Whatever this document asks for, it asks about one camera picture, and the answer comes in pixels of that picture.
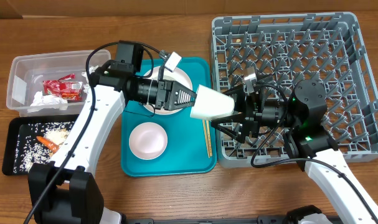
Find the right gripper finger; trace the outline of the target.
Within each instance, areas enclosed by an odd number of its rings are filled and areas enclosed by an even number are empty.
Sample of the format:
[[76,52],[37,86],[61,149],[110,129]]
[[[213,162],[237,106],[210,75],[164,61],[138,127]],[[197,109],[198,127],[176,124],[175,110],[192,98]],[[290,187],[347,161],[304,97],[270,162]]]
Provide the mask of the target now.
[[227,95],[234,99],[234,101],[244,101],[245,100],[245,91],[244,91],[244,85],[239,84],[237,86],[234,86],[224,92],[222,94]]
[[246,137],[243,135],[241,128],[239,126],[237,128],[229,129],[223,126],[221,122],[217,122],[216,120],[211,121],[210,124],[214,129],[224,133],[233,140],[236,140],[239,143],[245,142]]

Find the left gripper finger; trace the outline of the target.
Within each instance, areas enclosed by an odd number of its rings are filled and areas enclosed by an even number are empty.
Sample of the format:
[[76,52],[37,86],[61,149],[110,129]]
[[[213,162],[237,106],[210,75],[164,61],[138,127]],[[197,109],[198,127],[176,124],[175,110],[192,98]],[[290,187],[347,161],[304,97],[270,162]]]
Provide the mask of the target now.
[[188,107],[192,107],[194,106],[194,101],[191,101],[191,102],[186,102],[186,103],[173,103],[169,109],[171,111],[174,111],[174,110],[180,110],[180,109],[184,109],[184,108],[188,108]]
[[196,100],[196,93],[183,84],[172,82],[172,101],[174,103],[193,103]]

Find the white cup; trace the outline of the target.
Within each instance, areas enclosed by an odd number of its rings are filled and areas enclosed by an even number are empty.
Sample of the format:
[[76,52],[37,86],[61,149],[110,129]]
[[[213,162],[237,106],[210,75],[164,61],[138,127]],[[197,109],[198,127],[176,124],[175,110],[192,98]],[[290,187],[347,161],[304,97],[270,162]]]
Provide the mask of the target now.
[[196,95],[194,106],[191,108],[191,118],[210,121],[230,116],[234,112],[235,101],[230,96],[204,85],[199,85]]

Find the small white bowl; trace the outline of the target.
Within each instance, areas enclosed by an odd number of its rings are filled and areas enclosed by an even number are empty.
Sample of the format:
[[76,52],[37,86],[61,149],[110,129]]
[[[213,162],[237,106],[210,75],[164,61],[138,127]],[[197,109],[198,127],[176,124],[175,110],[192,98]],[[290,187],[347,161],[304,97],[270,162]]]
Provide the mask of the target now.
[[159,157],[168,145],[168,135],[157,123],[137,125],[129,137],[130,151],[139,159],[152,160]]

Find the white paper napkin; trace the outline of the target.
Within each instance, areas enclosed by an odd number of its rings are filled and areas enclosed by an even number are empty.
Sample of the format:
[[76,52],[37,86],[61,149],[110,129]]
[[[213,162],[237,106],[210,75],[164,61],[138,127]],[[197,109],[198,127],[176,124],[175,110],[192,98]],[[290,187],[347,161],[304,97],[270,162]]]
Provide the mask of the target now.
[[[90,67],[90,68],[89,68],[89,72],[92,73],[92,72],[94,72],[97,68],[98,68],[98,65],[95,66],[95,67]],[[90,85],[89,85],[89,80],[88,80],[87,72],[82,72],[81,75],[82,75],[82,77],[85,78],[85,83],[83,84],[83,92],[84,92],[84,93],[88,93],[88,91],[89,91],[89,89],[90,89]]]

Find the red snack wrapper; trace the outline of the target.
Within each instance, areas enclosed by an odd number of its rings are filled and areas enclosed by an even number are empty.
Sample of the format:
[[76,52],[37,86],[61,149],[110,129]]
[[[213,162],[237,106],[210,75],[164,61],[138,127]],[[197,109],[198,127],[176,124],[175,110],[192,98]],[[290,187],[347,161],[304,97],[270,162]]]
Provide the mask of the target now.
[[76,80],[74,73],[58,80],[45,80],[42,84],[47,95],[55,95],[67,101],[82,101],[83,82]]

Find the orange carrot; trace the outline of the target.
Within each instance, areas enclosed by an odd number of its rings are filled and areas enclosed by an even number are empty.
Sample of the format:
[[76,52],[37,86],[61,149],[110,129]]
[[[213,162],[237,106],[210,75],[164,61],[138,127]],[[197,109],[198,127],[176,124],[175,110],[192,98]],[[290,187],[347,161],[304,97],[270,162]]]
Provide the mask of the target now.
[[59,146],[42,136],[37,136],[36,139],[47,147],[51,152],[56,153],[59,150]]

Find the white tissue paper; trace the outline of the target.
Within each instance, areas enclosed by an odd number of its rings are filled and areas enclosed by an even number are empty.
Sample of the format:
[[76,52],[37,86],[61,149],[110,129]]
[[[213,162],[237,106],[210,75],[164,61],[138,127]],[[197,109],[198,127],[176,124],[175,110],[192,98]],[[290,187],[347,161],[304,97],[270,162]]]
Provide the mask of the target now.
[[53,105],[54,109],[59,110],[66,110],[68,106],[64,106],[67,104],[67,100],[56,96],[56,95],[43,95],[41,91],[37,91],[34,95],[34,100],[30,105],[30,109],[27,111],[29,113],[40,111],[42,108],[35,108],[35,106],[46,106],[46,105]]

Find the white rice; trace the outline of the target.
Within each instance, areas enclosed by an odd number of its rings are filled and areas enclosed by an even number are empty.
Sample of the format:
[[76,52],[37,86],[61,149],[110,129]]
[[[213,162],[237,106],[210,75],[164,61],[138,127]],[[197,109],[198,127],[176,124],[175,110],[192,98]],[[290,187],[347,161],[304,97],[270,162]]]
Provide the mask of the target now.
[[17,135],[16,150],[12,174],[24,175],[29,172],[34,163],[46,164],[55,154],[39,142],[36,137],[47,135],[57,129],[71,131],[74,121],[23,124]]

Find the peanuts pile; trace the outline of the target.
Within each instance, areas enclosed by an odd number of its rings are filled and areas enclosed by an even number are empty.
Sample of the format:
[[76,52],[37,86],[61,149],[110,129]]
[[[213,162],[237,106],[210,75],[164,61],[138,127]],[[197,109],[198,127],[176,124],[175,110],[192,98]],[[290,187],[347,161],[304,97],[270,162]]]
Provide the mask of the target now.
[[69,136],[70,131],[67,131],[66,129],[57,129],[51,131],[48,135],[47,138],[55,143],[56,145],[60,146],[62,145],[66,139]]

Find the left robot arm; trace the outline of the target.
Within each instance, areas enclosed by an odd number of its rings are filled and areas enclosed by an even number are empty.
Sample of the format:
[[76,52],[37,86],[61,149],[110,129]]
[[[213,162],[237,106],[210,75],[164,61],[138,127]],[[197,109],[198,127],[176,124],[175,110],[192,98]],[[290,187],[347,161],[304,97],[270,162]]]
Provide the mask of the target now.
[[35,163],[28,175],[32,209],[26,223],[126,223],[124,214],[110,210],[95,181],[97,163],[117,117],[129,101],[156,109],[176,110],[194,105],[196,94],[177,81],[165,80],[182,60],[175,52],[158,50],[163,64],[158,77],[138,76],[143,54],[154,47],[142,42],[115,42],[117,58],[88,71],[90,90],[67,140],[48,164]]

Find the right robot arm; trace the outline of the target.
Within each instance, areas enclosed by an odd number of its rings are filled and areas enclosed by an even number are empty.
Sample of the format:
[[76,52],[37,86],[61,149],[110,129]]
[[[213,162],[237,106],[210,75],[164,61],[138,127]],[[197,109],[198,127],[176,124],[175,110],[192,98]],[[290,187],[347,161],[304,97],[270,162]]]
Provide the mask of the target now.
[[337,142],[321,123],[327,111],[322,84],[311,80],[297,83],[286,96],[277,85],[253,85],[250,93],[243,85],[224,92],[234,100],[233,111],[211,121],[213,128],[243,143],[259,136],[262,127],[272,136],[283,133],[286,159],[250,165],[261,169],[295,162],[331,202],[343,223],[378,223],[378,205],[350,170]]

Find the grey plastic dishwasher rack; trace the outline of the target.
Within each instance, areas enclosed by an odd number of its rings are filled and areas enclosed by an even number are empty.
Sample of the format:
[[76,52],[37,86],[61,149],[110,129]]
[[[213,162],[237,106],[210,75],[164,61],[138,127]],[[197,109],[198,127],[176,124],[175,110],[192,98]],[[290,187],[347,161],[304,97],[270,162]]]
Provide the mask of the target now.
[[248,67],[286,95],[302,80],[321,83],[328,106],[322,123],[345,160],[378,158],[378,90],[353,13],[216,17],[210,49],[220,92],[242,84]]

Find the clear plastic waste bin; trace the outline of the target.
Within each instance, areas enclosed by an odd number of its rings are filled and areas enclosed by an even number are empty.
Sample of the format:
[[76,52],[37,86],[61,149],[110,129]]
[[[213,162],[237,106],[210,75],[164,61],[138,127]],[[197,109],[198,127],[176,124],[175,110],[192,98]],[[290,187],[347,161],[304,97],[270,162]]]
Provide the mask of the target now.
[[6,106],[19,112],[19,116],[51,116],[79,114],[84,102],[68,102],[62,105],[33,106],[34,95],[44,92],[43,82],[58,80],[75,74],[77,81],[87,83],[82,76],[85,62],[91,50],[56,52],[18,56],[12,61],[7,84]]

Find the large white plate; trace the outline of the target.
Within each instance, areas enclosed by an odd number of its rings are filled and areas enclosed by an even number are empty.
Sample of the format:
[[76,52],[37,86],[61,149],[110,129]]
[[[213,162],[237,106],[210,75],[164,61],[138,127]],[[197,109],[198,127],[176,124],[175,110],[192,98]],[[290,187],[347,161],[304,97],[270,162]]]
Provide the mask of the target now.
[[[158,72],[159,72],[160,66],[154,67],[153,72],[150,76],[150,79],[156,80],[158,77]],[[189,88],[192,90],[192,82],[189,76],[180,68],[176,68],[173,72],[170,72],[169,70],[164,71],[163,78],[166,80],[172,80],[172,81],[177,81],[181,84],[183,84],[185,87]],[[158,115],[170,115],[179,112],[181,109],[178,110],[173,110],[173,111],[167,111],[164,109],[160,110],[155,110],[155,113]]]

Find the right wooden chopstick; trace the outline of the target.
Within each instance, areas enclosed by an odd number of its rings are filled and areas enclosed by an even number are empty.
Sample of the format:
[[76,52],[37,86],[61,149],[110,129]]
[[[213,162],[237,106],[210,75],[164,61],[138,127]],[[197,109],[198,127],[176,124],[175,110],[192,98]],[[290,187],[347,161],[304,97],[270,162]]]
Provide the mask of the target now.
[[206,120],[206,128],[207,128],[207,133],[208,133],[210,157],[212,157],[212,143],[211,143],[211,137],[210,137],[210,127],[209,127],[209,122],[207,120]]

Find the wooden chopstick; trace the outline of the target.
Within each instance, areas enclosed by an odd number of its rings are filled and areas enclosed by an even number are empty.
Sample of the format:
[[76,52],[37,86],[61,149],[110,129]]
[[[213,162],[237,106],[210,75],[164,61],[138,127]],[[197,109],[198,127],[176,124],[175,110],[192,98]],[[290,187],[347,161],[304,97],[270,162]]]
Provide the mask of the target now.
[[207,133],[208,133],[210,157],[212,157],[212,143],[211,143],[211,137],[210,137],[210,127],[209,127],[209,122],[207,120],[206,120],[206,128],[207,128]]
[[210,151],[209,151],[209,141],[208,141],[208,133],[206,128],[206,121],[202,120],[203,130],[204,130],[204,138],[206,142],[206,149],[207,149],[207,156],[210,158]]

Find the left wooden chopstick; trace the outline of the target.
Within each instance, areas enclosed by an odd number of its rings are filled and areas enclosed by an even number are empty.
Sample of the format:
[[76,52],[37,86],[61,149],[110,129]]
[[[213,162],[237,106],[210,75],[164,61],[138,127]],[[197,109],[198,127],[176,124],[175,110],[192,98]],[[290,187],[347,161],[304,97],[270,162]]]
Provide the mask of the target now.
[[204,138],[206,142],[206,149],[207,149],[207,156],[210,158],[210,151],[209,151],[209,141],[208,141],[208,133],[206,128],[206,121],[202,120],[203,130],[204,130]]

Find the teal plastic serving tray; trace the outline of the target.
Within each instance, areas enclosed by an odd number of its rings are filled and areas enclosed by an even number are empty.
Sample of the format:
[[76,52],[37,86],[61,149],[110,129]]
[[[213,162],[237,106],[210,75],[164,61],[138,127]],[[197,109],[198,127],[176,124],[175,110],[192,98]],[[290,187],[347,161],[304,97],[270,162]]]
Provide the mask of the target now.
[[[202,121],[190,117],[191,109],[184,108],[174,114],[153,114],[143,105],[130,101],[121,115],[121,167],[129,176],[147,177],[160,175],[205,173],[217,162],[215,129],[210,128],[212,156],[206,148]],[[142,160],[129,147],[129,136],[137,125],[154,122],[168,135],[165,151],[157,158]]]

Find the black plastic tray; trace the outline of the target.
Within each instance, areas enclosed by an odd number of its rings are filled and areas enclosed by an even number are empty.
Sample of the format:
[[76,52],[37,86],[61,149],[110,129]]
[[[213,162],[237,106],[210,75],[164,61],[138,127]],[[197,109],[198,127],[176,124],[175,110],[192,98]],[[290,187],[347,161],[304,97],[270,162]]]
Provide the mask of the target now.
[[36,123],[50,123],[50,122],[63,122],[74,121],[77,119],[76,114],[68,115],[56,115],[56,116],[32,116],[32,117],[20,117],[14,118],[9,123],[6,147],[4,152],[4,159],[2,164],[2,172],[4,175],[16,175],[12,174],[12,167],[14,165],[14,153],[16,150],[17,135],[19,134],[19,128],[23,124],[36,124]]

